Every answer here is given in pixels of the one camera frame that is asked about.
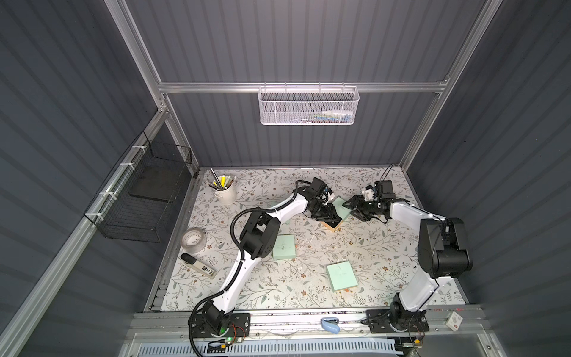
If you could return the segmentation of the mint green drawer jewelry box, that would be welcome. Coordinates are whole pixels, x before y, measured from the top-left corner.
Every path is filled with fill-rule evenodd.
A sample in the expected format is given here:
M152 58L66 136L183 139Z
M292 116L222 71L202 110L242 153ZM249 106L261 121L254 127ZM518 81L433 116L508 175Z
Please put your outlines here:
M292 260L296 258L296 239L293 234L278 235L274 244L274 260Z
M358 285L349 261L328 265L327 275L334 292L354 288Z

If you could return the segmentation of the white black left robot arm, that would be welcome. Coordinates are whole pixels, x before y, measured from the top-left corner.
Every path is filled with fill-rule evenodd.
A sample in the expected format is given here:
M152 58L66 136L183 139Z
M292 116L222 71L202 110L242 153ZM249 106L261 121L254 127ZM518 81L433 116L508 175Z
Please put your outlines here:
M238 297L257 265L273 250L280 226L292 217L308 211L314 220L332 218L339 222L333 202L333 193L316 196L292 194L286 201L271 208L248 208L239 212L230 222L230 238L239 249L222 288L200 300L188 319L190 346L201 356L194 333L205 325L218 336L225 333L235 311Z

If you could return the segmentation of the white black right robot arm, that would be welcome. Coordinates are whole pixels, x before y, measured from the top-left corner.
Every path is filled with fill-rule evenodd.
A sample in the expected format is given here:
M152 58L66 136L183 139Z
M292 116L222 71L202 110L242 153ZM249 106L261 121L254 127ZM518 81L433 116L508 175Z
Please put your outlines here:
M367 317L361 323L372 333L427 332L428 303L473 266L463 221L432 214L396 197L367 201L363 196L355 195L343 206L362 222L382 215L387 221L394 220L411 228L419 238L419 269L409 284L394 295L388 309L367 310Z

